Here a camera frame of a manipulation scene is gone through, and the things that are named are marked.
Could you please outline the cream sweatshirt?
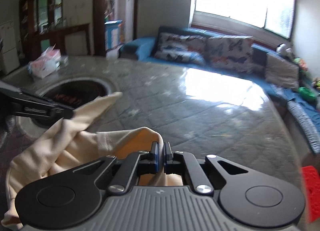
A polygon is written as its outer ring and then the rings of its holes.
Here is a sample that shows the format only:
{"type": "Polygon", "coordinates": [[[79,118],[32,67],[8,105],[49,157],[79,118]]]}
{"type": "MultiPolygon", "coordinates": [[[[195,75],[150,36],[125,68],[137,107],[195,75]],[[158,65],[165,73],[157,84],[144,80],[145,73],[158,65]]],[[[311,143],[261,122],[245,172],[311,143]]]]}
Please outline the cream sweatshirt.
{"type": "Polygon", "coordinates": [[[11,230],[23,227],[15,208],[15,198],[31,182],[106,155],[124,159],[132,152],[149,150],[153,142],[159,143],[159,148],[163,149],[162,136],[147,127],[87,132],[87,128],[122,96],[121,92],[114,92],[77,108],[72,119],[60,119],[30,147],[10,160],[5,179],[8,209],[1,220],[3,227],[11,230]]]}

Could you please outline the white refrigerator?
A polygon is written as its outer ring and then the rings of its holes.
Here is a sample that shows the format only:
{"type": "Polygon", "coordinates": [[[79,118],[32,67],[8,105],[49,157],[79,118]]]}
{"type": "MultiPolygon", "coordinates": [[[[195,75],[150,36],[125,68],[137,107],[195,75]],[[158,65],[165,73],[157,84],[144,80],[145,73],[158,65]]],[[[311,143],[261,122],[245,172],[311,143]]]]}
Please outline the white refrigerator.
{"type": "Polygon", "coordinates": [[[1,24],[1,39],[3,43],[1,50],[1,70],[4,74],[9,74],[20,66],[13,21],[1,24]]]}

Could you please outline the pink white tissue pack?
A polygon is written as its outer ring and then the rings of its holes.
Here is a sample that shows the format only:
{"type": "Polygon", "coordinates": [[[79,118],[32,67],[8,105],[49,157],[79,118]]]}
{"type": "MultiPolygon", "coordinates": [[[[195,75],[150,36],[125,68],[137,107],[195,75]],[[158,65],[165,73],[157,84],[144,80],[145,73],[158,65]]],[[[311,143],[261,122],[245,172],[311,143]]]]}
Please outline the pink white tissue pack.
{"type": "Polygon", "coordinates": [[[48,47],[34,61],[30,61],[27,70],[35,78],[43,79],[57,70],[60,65],[61,52],[54,47],[48,47]]]}

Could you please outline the round black induction cooktop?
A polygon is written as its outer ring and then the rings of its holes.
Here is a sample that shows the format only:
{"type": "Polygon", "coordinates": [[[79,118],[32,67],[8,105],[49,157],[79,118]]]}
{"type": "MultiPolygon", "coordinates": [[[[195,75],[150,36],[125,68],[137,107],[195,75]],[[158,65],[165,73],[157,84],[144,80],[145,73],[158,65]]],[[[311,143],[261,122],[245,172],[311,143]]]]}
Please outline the round black induction cooktop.
{"type": "Polygon", "coordinates": [[[113,92],[112,86],[103,80],[89,77],[65,79],[49,86],[39,96],[74,109],[113,92]]]}

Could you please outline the grey quilted star table cover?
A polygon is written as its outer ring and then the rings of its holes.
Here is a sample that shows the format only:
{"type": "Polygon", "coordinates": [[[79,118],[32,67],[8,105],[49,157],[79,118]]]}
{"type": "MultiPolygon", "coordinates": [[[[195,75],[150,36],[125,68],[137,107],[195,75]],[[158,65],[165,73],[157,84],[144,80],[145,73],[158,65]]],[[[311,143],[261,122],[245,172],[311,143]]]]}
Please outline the grey quilted star table cover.
{"type": "MultiPolygon", "coordinates": [[[[203,158],[215,154],[304,188],[293,141],[276,108],[255,83],[204,70],[103,57],[70,57],[44,79],[27,68],[5,81],[39,94],[65,79],[96,78],[123,96],[87,128],[89,133],[158,132],[175,151],[203,158]]],[[[5,179],[10,160],[45,133],[19,118],[1,147],[1,220],[8,209],[5,179]]]]}

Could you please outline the dark wooden display cabinet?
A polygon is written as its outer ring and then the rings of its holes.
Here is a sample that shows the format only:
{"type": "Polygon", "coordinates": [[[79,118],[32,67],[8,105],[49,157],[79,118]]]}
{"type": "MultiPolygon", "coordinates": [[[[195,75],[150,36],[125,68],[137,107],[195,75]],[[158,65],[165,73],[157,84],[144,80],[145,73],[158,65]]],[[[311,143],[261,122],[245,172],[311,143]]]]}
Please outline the dark wooden display cabinet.
{"type": "Polygon", "coordinates": [[[66,13],[65,0],[19,0],[22,52],[33,61],[53,46],[63,55],[91,53],[89,24],[80,21],[78,6],[66,13]]]}

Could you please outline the butterfly pillow left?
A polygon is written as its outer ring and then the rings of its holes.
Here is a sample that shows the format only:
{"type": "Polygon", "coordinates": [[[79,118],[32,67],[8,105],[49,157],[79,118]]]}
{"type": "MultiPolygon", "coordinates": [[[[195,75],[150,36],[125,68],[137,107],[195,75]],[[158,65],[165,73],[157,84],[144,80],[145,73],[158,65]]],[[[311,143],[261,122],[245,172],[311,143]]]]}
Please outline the butterfly pillow left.
{"type": "Polygon", "coordinates": [[[205,66],[206,38],[197,35],[160,33],[155,58],[205,66]]]}

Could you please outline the butterfly pillow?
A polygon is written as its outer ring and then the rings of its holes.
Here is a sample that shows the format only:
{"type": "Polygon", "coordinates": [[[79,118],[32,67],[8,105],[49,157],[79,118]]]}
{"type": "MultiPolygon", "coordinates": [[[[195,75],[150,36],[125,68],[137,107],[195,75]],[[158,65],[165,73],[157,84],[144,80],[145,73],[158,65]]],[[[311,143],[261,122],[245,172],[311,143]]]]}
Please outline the butterfly pillow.
{"type": "Polygon", "coordinates": [[[251,74],[253,37],[216,36],[207,39],[206,59],[211,67],[251,74]]]}
{"type": "Polygon", "coordinates": [[[206,38],[197,35],[160,33],[155,58],[205,66],[206,38]]]}

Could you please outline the blue white toy cabinet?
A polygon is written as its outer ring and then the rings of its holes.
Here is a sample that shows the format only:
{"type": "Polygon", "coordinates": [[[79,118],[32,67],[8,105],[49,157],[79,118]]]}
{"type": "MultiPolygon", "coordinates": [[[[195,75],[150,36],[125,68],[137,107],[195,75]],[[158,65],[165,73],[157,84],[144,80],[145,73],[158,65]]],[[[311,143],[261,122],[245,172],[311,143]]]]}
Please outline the blue white toy cabinet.
{"type": "Polygon", "coordinates": [[[121,25],[123,20],[106,21],[105,26],[105,49],[109,51],[120,45],[121,25]]]}

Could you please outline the butterfly pillow right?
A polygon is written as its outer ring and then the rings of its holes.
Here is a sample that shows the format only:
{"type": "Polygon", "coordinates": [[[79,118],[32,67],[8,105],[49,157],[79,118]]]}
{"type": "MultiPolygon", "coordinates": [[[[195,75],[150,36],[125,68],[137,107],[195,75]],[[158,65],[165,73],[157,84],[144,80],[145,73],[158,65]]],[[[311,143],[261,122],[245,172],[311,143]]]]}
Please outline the butterfly pillow right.
{"type": "Polygon", "coordinates": [[[251,74],[253,37],[216,36],[207,39],[206,59],[211,67],[251,74]]]}

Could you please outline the red plastic stool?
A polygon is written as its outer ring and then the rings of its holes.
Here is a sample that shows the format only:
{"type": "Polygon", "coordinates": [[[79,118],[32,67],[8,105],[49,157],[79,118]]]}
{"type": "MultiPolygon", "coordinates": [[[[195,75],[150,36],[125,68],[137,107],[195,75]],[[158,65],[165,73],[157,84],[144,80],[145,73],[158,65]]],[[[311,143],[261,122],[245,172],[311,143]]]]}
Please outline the red plastic stool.
{"type": "Polygon", "coordinates": [[[312,223],[320,216],[320,181],[318,171],[313,166],[302,167],[303,180],[308,202],[308,221],[312,223]]]}

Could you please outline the blue corner sofa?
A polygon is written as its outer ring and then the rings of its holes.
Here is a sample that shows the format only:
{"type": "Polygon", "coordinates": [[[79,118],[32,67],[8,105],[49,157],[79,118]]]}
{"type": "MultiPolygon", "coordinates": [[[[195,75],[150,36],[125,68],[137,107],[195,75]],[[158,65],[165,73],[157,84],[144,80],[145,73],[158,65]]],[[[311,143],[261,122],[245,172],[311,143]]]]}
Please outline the blue corner sofa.
{"type": "Polygon", "coordinates": [[[304,97],[302,71],[287,57],[254,43],[251,36],[161,26],[156,37],[124,44],[121,58],[169,63],[253,81],[276,103],[286,107],[313,154],[319,154],[319,104],[304,97]]]}

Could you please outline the beige grey cushion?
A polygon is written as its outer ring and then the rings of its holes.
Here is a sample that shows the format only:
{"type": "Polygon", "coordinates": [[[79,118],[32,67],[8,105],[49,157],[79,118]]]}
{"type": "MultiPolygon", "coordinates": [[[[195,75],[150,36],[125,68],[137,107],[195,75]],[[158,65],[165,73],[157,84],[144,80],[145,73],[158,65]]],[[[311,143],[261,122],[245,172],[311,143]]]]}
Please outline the beige grey cushion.
{"type": "Polygon", "coordinates": [[[267,53],[265,80],[277,86],[297,91],[299,88],[299,68],[282,57],[267,53]]]}

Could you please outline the green plastic toy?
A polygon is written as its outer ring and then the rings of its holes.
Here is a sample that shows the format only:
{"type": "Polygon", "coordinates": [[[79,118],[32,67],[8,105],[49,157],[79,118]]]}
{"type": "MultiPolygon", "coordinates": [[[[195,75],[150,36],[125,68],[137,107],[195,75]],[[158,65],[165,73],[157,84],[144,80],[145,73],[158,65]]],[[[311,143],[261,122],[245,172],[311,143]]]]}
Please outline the green plastic toy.
{"type": "Polygon", "coordinates": [[[300,87],[298,89],[298,93],[301,96],[301,98],[309,103],[313,103],[317,101],[317,95],[313,93],[309,88],[307,87],[300,87]]]}

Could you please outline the black white plush toy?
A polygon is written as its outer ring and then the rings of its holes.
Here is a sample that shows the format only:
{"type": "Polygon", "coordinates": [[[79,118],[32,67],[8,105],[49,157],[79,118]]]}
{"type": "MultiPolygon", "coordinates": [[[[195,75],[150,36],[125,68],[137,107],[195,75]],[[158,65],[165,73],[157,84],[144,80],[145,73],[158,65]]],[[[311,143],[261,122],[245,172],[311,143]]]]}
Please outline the black white plush toy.
{"type": "Polygon", "coordinates": [[[282,43],[279,46],[277,46],[276,53],[280,56],[291,56],[292,49],[289,48],[285,43],[282,43]]]}

